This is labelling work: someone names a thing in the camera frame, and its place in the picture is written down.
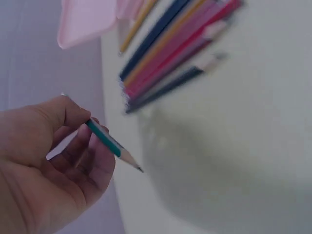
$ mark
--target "pink pencil case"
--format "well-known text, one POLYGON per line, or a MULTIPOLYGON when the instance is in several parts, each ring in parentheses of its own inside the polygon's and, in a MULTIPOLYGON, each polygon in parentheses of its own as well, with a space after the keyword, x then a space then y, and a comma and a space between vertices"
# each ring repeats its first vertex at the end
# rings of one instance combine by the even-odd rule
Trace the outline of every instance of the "pink pencil case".
POLYGON ((100 37, 112 28, 117 18, 135 18, 143 2, 144 0, 62 0, 59 46, 67 49, 100 37))

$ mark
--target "hand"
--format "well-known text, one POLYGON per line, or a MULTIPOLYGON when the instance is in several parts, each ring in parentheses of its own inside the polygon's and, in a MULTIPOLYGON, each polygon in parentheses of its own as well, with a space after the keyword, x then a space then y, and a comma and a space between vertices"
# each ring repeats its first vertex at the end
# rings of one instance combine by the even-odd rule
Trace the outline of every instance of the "hand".
POLYGON ((90 116, 65 96, 0 112, 2 234, 54 233, 105 192, 115 158, 84 124, 90 116), (47 160, 77 129, 67 147, 47 160))

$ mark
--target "finger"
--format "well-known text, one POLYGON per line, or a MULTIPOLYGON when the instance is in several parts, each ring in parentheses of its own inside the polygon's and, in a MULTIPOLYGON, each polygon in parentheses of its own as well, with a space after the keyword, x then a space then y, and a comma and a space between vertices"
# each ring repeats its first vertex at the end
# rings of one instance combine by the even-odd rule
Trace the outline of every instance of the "finger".
POLYGON ((81 157, 88 148, 91 137, 91 130, 83 124, 76 136, 58 155, 50 159, 51 164, 59 171, 65 172, 68 168, 78 165, 81 157))
MULTIPOLYGON (((94 152, 92 170, 87 179, 77 183, 84 193, 87 206, 94 204, 106 191, 115 168, 113 153, 97 137, 91 137, 89 150, 94 152)), ((90 162, 84 163, 81 162, 81 165, 86 168, 90 162)))
POLYGON ((97 140, 97 136, 95 134, 92 134, 90 141, 89 141, 87 154, 84 154, 82 156, 80 163, 77 166, 77 169, 81 171, 82 173, 84 173, 85 175, 89 175, 94 166, 96 150, 95 150, 95 147, 92 146, 92 144, 96 142, 96 140, 97 140))
POLYGON ((67 126, 62 126, 60 129, 58 129, 53 135, 53 142, 50 151, 53 150, 55 147, 57 147, 65 138, 67 138, 75 130, 76 129, 67 126))
POLYGON ((91 116, 89 111, 80 108, 66 96, 59 96, 33 107, 48 121, 53 133, 63 125, 77 129, 91 116))

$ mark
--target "yellow pencil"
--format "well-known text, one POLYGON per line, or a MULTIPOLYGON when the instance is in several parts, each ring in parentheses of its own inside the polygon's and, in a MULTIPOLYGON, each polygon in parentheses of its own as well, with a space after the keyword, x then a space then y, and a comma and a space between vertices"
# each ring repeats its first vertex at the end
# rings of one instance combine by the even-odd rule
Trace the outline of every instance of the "yellow pencil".
POLYGON ((156 42, 155 46, 146 54, 144 59, 141 60, 137 67, 125 79, 125 87, 135 79, 139 72, 153 59, 157 52, 166 45, 166 43, 176 34, 176 32, 183 26, 183 24, 205 1, 206 0, 195 1, 193 5, 172 25, 171 29, 164 33, 163 37, 156 42))
POLYGON ((144 20, 146 19, 146 17, 148 16, 148 14, 151 12, 151 10, 153 9, 153 7, 156 5, 156 3, 158 1, 159 0, 150 0, 149 3, 146 5, 146 7, 142 10, 142 12, 138 16, 134 26, 131 28, 129 34, 127 35, 127 37, 125 39, 125 41, 123 42, 123 44, 120 47, 120 50, 119 50, 120 55, 127 50, 130 42, 132 41, 132 39, 134 38, 134 36, 138 32, 139 28, 143 24, 144 20))

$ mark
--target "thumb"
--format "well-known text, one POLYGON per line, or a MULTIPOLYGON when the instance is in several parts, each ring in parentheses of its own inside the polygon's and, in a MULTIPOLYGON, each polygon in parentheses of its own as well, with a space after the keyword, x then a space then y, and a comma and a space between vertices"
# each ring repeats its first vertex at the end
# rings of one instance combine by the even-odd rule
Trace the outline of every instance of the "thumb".
POLYGON ((48 120, 53 133, 61 126, 76 129, 91 117, 90 111, 80 108, 66 96, 55 97, 35 105, 35 108, 48 120))

